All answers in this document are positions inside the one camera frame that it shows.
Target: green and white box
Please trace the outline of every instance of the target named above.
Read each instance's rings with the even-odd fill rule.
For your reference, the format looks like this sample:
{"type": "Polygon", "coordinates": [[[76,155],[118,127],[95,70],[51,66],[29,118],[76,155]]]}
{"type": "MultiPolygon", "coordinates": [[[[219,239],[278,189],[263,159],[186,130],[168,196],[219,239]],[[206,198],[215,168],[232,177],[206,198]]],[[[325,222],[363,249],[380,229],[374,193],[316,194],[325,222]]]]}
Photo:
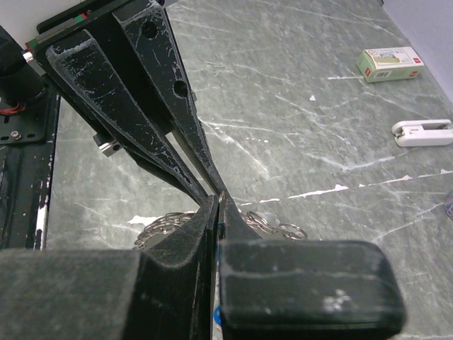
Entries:
{"type": "Polygon", "coordinates": [[[367,83],[416,78],[425,64],[412,47],[365,50],[357,66],[367,83]]]}

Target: gray marble surface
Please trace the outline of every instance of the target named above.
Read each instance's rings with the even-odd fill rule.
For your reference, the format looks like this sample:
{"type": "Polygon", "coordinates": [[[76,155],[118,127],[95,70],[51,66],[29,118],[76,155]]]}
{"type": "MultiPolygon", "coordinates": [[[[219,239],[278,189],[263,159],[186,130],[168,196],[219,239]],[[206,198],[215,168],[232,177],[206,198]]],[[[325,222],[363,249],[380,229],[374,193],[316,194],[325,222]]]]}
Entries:
{"type": "MultiPolygon", "coordinates": [[[[400,339],[453,339],[451,147],[402,149],[400,120],[451,118],[430,77],[366,84],[361,50],[407,45],[376,0],[180,0],[168,10],[214,161],[242,210],[390,258],[400,339]]],[[[63,104],[47,247],[131,248],[140,217],[196,210],[63,104]]]]}

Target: screw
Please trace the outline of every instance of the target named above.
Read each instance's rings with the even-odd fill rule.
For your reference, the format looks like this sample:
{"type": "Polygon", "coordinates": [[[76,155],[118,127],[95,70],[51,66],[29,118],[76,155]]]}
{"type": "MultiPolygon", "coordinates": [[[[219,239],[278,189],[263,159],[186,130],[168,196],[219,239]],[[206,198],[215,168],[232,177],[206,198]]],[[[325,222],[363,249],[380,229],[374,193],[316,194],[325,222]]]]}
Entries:
{"type": "Polygon", "coordinates": [[[12,131],[10,136],[15,140],[19,140],[20,138],[22,138],[22,135],[19,131],[12,131]]]}

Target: hole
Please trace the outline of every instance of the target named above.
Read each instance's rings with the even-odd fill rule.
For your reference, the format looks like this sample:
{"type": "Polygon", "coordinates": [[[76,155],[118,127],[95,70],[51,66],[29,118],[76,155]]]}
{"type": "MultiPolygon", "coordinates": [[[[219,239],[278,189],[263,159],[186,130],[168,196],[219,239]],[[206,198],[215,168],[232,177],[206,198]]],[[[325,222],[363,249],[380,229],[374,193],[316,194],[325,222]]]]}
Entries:
{"type": "Polygon", "coordinates": [[[142,26],[142,34],[148,39],[155,38],[157,36],[156,24],[151,21],[144,23],[142,26]]]}
{"type": "Polygon", "coordinates": [[[173,86],[175,90],[175,94],[181,98],[187,97],[189,94],[189,90],[187,89],[187,84],[182,80],[175,81],[175,85],[173,86]]]}

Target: blue object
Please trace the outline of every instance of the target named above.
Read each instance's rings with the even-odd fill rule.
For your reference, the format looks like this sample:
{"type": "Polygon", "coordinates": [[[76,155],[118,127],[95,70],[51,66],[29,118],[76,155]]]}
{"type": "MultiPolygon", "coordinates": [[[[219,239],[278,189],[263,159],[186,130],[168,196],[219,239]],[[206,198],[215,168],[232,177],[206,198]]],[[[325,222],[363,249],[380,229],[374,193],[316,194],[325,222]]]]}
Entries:
{"type": "Polygon", "coordinates": [[[453,191],[450,191],[447,194],[447,200],[445,201],[444,209],[448,217],[453,220],[453,191]]]}
{"type": "Polygon", "coordinates": [[[222,326],[222,321],[220,319],[220,306],[217,306],[217,308],[214,310],[214,321],[219,326],[222,326]]]}

